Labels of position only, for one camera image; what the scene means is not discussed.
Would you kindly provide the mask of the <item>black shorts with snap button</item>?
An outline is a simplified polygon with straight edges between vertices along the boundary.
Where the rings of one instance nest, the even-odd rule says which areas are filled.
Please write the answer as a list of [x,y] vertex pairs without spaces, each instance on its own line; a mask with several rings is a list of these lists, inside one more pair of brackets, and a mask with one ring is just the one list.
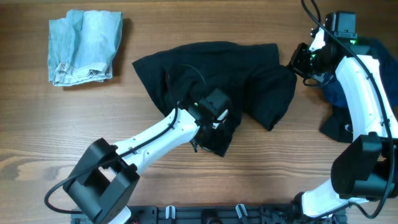
[[204,133],[201,147],[223,157],[244,113],[268,131],[286,114],[297,77],[279,62],[276,44],[200,42],[157,52],[133,62],[157,109],[168,115],[174,103],[195,103],[218,88],[232,107],[217,129]]

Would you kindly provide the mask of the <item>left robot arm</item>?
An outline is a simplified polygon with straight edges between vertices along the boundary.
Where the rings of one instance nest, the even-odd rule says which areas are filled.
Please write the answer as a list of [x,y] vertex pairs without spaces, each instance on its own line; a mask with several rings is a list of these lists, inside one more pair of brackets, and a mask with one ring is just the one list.
[[63,184],[64,191],[91,223],[126,223],[127,203],[140,175],[172,149],[198,146],[228,116],[231,100],[220,89],[191,105],[178,105],[142,133],[109,144],[91,143]]

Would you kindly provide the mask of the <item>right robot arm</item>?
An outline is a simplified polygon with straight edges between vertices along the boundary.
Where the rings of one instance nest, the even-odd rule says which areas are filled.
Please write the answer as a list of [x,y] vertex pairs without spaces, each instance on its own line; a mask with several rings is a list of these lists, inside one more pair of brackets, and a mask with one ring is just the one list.
[[358,37],[353,12],[329,13],[311,35],[312,44],[299,44],[288,67],[318,85],[332,77],[339,81],[353,141],[333,162],[330,179],[297,195],[292,206],[311,219],[370,201],[382,207],[397,196],[397,120],[380,78],[379,60],[371,44]]

